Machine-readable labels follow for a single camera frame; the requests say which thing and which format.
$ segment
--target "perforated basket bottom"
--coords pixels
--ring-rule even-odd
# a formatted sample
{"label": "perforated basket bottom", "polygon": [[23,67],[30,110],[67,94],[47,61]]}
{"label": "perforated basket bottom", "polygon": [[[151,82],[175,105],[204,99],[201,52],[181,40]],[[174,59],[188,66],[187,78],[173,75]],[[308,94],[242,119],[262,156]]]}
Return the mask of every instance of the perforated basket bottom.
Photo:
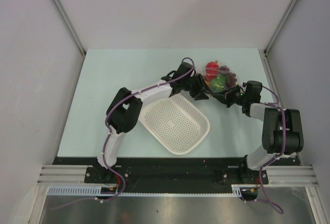
{"label": "perforated basket bottom", "polygon": [[174,154],[188,153],[209,131],[207,118],[180,94],[144,107],[139,120]]}

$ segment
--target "wall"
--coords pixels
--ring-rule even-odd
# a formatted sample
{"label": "wall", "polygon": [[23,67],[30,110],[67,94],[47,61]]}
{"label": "wall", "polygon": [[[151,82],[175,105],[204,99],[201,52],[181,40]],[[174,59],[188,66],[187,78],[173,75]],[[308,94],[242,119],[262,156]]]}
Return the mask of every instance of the wall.
{"label": "wall", "polygon": [[270,53],[286,107],[301,111],[304,164],[312,164],[324,198],[330,193],[330,0],[300,0]]}
{"label": "wall", "polygon": [[55,153],[82,57],[50,0],[0,0],[0,223]]}
{"label": "wall", "polygon": [[264,49],[290,0],[61,0],[89,49]]}

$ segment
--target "robotic arm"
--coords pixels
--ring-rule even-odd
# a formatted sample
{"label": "robotic arm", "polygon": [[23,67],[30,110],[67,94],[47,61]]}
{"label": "robotic arm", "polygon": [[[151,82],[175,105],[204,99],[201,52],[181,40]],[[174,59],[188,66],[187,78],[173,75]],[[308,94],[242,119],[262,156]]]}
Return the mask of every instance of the robotic arm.
{"label": "robotic arm", "polygon": [[[107,110],[106,126],[109,128],[109,133],[102,154],[97,158],[103,167],[107,167],[106,164],[111,167],[116,163],[122,140],[125,134],[135,127],[143,106],[181,91],[188,91],[194,100],[208,100],[209,97],[214,97],[228,108],[233,104],[240,105],[243,114],[263,121],[262,145],[246,156],[248,169],[259,170],[269,159],[283,152],[282,113],[274,106],[260,103],[262,83],[248,81],[243,84],[245,91],[237,85],[215,93],[206,85],[202,76],[196,74],[193,61],[190,59],[192,61],[190,64],[185,62],[185,59],[176,71],[162,77],[153,86],[137,91],[129,91],[126,88],[118,91]],[[300,152],[304,144],[299,111],[285,110],[285,122],[286,142],[280,157],[290,157]]]}

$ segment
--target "light blue table surface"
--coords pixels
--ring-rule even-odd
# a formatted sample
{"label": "light blue table surface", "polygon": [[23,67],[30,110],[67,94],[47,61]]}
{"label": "light blue table surface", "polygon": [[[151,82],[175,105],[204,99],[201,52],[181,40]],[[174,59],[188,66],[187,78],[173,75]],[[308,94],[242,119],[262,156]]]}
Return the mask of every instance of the light blue table surface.
{"label": "light blue table surface", "polygon": [[[217,60],[229,66],[240,83],[248,80],[268,86],[257,49],[148,49],[88,50],[60,143],[58,157],[98,156],[107,129],[105,112],[117,91],[143,88],[176,70],[184,57],[197,68]],[[261,145],[262,122],[242,114],[241,107],[226,108],[216,99],[190,100],[210,121],[210,132],[190,153],[174,155],[164,148],[140,123],[129,132],[119,157],[237,157]],[[272,102],[262,91],[262,102]]]}

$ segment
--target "plastic bag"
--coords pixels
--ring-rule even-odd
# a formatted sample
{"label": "plastic bag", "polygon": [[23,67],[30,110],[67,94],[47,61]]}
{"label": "plastic bag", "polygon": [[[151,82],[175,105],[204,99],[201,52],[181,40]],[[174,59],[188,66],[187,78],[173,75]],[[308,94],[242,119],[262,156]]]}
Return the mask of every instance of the plastic bag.
{"label": "plastic bag", "polygon": [[236,73],[232,72],[226,65],[218,61],[210,61],[205,67],[197,69],[214,93],[229,90],[238,84]]}

